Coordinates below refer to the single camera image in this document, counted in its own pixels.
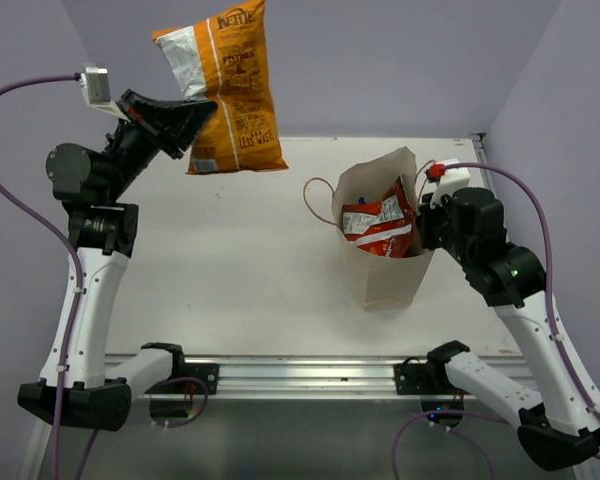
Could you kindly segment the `beige paper bag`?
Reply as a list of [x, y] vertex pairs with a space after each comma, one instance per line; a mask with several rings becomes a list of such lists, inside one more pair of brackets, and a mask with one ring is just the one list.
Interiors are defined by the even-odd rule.
[[[359, 197], [364, 197], [366, 203], [381, 200], [398, 177], [402, 180], [415, 214], [412, 256], [401, 259], [384, 258], [352, 246], [342, 233], [342, 207], [358, 203]], [[354, 300], [365, 311], [406, 308], [411, 305], [431, 262], [433, 252], [422, 246], [416, 226], [416, 179], [415, 155], [408, 148], [400, 147], [344, 171], [337, 184], [329, 187], [330, 217], [319, 215], [309, 202], [305, 203], [315, 218], [335, 230], [345, 278]]]

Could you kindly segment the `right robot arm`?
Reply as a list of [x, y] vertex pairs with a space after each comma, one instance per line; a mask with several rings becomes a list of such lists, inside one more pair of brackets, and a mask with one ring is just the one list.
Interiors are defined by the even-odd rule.
[[546, 306], [546, 273], [531, 250], [507, 239], [504, 206], [484, 188], [424, 197], [417, 226], [424, 247], [445, 250], [469, 285], [493, 308], [520, 349], [537, 387], [529, 389], [487, 365], [459, 341], [427, 355], [431, 389], [463, 390], [500, 415], [531, 460], [545, 471], [587, 461], [600, 451], [600, 392], [579, 360], [578, 373], [594, 404], [581, 397], [560, 356], [573, 345]]

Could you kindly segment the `orange snack bag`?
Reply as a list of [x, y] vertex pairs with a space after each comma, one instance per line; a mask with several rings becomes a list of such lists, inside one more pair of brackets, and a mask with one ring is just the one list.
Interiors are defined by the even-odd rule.
[[264, 1], [246, 1], [152, 34], [184, 97], [217, 104], [191, 147], [190, 175], [288, 168], [270, 89], [265, 12]]

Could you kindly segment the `red Doritos bag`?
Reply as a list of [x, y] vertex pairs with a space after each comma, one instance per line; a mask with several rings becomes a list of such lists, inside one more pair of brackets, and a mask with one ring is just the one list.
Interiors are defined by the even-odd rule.
[[414, 246], [414, 210], [398, 177], [376, 202], [344, 205], [342, 233], [354, 247], [384, 258], [408, 258]]

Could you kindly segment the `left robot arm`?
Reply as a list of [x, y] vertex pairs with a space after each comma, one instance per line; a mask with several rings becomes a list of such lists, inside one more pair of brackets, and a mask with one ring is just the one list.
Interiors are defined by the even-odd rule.
[[159, 154], [180, 159], [217, 110], [212, 100], [159, 101], [126, 91], [102, 151], [57, 145], [46, 159], [52, 193], [68, 215], [67, 289], [51, 351], [38, 380], [20, 386], [18, 405], [48, 424], [117, 431], [134, 400], [155, 385], [181, 390], [181, 346], [144, 344], [113, 369], [105, 350], [114, 302], [134, 251], [139, 207], [120, 198]]

